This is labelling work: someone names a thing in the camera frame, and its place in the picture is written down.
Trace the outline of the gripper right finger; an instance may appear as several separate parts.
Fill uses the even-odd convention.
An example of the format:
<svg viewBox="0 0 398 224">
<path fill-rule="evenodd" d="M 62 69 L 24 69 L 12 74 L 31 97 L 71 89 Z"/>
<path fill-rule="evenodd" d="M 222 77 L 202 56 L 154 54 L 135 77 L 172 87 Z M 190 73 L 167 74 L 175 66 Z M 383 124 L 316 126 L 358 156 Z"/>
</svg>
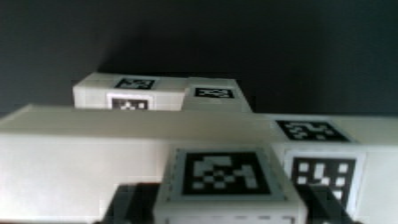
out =
<svg viewBox="0 0 398 224">
<path fill-rule="evenodd" d="M 305 224 L 362 224 L 357 222 L 325 185 L 296 185 L 307 208 Z"/>
</svg>

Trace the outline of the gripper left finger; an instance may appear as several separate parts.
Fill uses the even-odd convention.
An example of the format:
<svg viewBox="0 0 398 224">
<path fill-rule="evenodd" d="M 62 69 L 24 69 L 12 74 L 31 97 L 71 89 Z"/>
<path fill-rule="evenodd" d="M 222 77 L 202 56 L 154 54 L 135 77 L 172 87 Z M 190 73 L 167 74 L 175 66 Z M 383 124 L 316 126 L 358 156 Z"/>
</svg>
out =
<svg viewBox="0 0 398 224">
<path fill-rule="evenodd" d="M 120 184 L 99 224 L 154 224 L 158 183 Z"/>
</svg>

